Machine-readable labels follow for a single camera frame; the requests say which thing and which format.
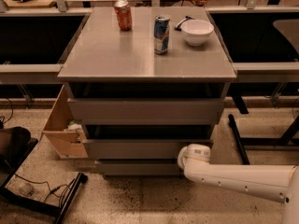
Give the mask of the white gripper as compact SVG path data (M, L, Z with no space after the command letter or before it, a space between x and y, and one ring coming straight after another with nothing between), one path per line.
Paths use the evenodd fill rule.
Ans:
M189 144L179 152L178 166L180 169L184 169L187 159L209 162L210 153L211 149L208 146L200 144Z

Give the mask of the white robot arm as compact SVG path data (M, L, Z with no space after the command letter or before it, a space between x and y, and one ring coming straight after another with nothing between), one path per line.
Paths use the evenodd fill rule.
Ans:
M298 165L211 164L211 149L190 144L178 154L178 166L196 183L218 186L284 203L281 224L299 224Z

